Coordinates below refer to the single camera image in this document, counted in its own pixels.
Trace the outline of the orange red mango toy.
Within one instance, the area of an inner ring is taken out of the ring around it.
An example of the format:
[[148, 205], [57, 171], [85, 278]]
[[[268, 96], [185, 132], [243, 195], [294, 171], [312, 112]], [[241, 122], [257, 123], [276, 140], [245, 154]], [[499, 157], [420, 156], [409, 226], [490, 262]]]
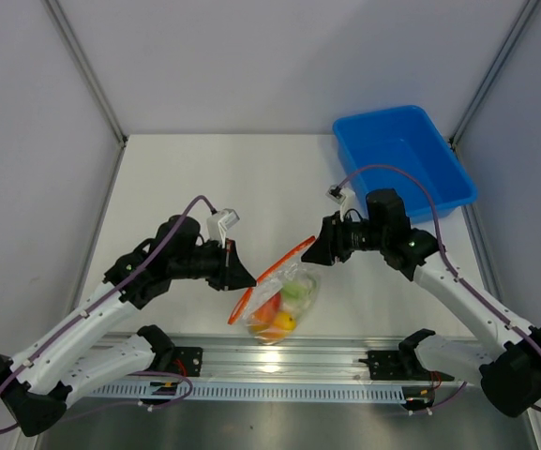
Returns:
[[252, 313], [252, 322], [256, 325], [271, 324], [279, 311], [280, 304], [281, 294], [277, 292]]

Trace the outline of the white green cauliflower toy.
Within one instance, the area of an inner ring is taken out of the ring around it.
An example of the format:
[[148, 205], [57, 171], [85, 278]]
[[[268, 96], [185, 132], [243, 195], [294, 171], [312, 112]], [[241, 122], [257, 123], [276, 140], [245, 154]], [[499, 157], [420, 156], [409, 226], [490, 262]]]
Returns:
[[303, 316], [317, 297], [319, 281], [314, 276], [285, 281], [280, 290], [281, 309], [295, 318]]

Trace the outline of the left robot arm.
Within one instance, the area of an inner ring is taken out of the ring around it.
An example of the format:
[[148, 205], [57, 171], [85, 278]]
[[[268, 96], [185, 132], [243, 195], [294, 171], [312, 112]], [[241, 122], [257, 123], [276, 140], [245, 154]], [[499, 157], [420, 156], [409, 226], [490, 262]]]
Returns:
[[0, 354], [0, 400], [24, 436], [55, 425], [79, 399], [100, 386], [137, 372], [170, 372], [175, 346], [157, 326], [147, 325], [96, 356], [87, 351], [120, 322], [166, 293], [175, 280], [202, 279], [216, 291], [255, 286], [227, 231], [239, 217], [232, 209], [200, 223], [172, 216], [154, 237], [119, 257], [93, 293], [35, 344], [12, 356]]

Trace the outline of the yellow orange mango toy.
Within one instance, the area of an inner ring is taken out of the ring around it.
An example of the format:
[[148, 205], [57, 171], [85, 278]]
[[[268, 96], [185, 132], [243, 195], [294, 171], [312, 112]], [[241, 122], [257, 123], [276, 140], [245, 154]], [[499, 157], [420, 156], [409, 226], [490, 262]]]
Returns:
[[292, 332], [297, 326], [297, 321], [290, 313], [279, 311], [272, 322], [272, 326], [279, 330]]

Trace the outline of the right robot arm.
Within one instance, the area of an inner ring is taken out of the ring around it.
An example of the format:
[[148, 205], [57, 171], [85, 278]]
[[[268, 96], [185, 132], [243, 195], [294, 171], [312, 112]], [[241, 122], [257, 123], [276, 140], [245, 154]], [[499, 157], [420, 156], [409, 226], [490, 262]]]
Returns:
[[398, 367], [405, 376], [442, 372], [480, 387], [508, 417], [529, 409], [541, 413], [541, 327], [475, 288], [448, 258], [439, 232], [412, 226], [394, 189], [372, 191], [366, 203], [365, 219], [354, 221], [341, 212], [324, 217], [302, 261], [331, 266], [356, 251], [379, 252], [388, 266], [433, 295], [477, 340], [466, 345], [420, 330], [399, 345]]

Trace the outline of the clear zip top bag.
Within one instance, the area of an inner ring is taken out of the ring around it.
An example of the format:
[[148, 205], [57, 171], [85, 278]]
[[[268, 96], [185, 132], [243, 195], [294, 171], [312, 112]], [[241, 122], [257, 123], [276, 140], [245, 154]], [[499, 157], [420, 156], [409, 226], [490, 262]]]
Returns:
[[262, 345], [288, 338], [313, 308], [321, 287], [318, 272], [301, 261], [315, 241], [305, 239], [258, 276], [235, 304], [228, 324], [241, 324]]

